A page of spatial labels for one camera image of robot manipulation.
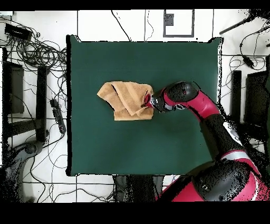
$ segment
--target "metal leg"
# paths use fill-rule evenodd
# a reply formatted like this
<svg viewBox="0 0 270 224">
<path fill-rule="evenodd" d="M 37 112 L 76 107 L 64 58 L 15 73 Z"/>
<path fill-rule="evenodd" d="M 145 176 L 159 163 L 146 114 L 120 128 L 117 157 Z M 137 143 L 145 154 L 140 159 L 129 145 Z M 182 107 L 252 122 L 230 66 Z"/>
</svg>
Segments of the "metal leg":
<svg viewBox="0 0 270 224">
<path fill-rule="evenodd" d="M 244 19 L 243 21 L 241 21 L 241 22 L 239 22 L 239 23 L 237 23 L 237 24 L 235 24 L 235 25 L 233 25 L 233 26 L 230 26 L 229 28 L 227 28 L 227 29 L 221 31 L 219 34 L 222 35 L 222 34 L 228 32 L 228 31 L 230 31 L 230 30 L 232 30 L 232 29 L 234 29 L 234 28 L 239 27 L 240 25 L 242 25 L 242 24 L 244 24 L 244 23 L 247 23 L 247 22 L 252 21 L 253 19 L 254 19 L 253 17 L 249 16 L 248 18 Z"/>
<path fill-rule="evenodd" d="M 30 119 L 23 120 L 21 122 L 10 123 L 8 136 L 15 136 L 25 132 L 29 132 L 31 130 L 40 129 L 42 127 L 43 120 L 42 119 Z"/>
</svg>

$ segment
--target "black chair leg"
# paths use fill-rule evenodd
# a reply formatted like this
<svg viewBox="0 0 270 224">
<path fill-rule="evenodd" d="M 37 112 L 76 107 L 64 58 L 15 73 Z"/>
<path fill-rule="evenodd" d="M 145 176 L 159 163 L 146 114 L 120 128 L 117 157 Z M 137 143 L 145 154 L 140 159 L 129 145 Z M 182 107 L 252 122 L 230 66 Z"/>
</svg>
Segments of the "black chair leg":
<svg viewBox="0 0 270 224">
<path fill-rule="evenodd" d="M 241 22 L 239 22 L 239 23 L 237 23 L 237 24 L 235 24 L 235 25 L 233 25 L 233 26 L 230 26 L 229 28 L 227 28 L 227 29 L 225 29 L 225 30 L 222 30 L 222 31 L 219 33 L 219 35 L 222 35 L 222 34 L 228 32 L 228 31 L 230 31 L 230 30 L 233 30 L 234 28 L 237 28 L 237 27 L 239 27 L 240 25 L 243 25 L 243 24 L 245 24 L 245 23 L 247 23 L 247 22 L 250 22 L 250 21 L 252 21 L 253 19 L 254 19 L 253 17 L 249 16 L 248 18 L 244 19 L 243 21 L 241 21 Z"/>
</svg>

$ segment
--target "orange towel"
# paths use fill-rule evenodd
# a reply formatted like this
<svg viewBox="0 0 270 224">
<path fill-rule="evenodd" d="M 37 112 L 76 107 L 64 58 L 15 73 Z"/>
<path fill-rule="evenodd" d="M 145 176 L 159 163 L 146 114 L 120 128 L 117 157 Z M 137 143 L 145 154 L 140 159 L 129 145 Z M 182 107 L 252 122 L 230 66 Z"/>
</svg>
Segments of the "orange towel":
<svg viewBox="0 0 270 224">
<path fill-rule="evenodd" d="M 153 94 L 148 84 L 135 82 L 106 82 L 98 96 L 106 100 L 114 109 L 114 120 L 145 120 L 153 116 L 152 108 L 141 108 L 146 93 Z"/>
</svg>

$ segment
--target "green tabletop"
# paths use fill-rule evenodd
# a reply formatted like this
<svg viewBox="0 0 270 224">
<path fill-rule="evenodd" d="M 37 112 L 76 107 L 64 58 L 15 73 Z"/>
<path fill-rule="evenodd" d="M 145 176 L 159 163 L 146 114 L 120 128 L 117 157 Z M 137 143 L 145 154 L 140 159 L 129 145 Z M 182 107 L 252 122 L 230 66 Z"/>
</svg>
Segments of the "green tabletop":
<svg viewBox="0 0 270 224">
<path fill-rule="evenodd" d="M 152 120 L 115 122 L 97 92 L 109 81 L 158 91 L 186 80 L 216 101 L 220 42 L 78 42 L 71 36 L 71 175 L 183 174 L 210 161 L 192 112 L 155 111 Z"/>
</svg>

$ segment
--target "red robot arm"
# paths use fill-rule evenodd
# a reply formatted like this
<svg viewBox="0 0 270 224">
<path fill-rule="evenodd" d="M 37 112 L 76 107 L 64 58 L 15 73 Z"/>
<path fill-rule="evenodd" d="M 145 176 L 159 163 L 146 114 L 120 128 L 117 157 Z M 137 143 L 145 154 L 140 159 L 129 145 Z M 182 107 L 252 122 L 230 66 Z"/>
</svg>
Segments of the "red robot arm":
<svg viewBox="0 0 270 224">
<path fill-rule="evenodd" d="M 173 83 L 144 104 L 164 113 L 182 105 L 200 122 L 213 165 L 196 175 L 182 175 L 157 199 L 162 201 L 249 201 L 269 200 L 270 188 L 247 155 L 236 130 L 220 114 L 217 105 L 190 82 Z"/>
</svg>

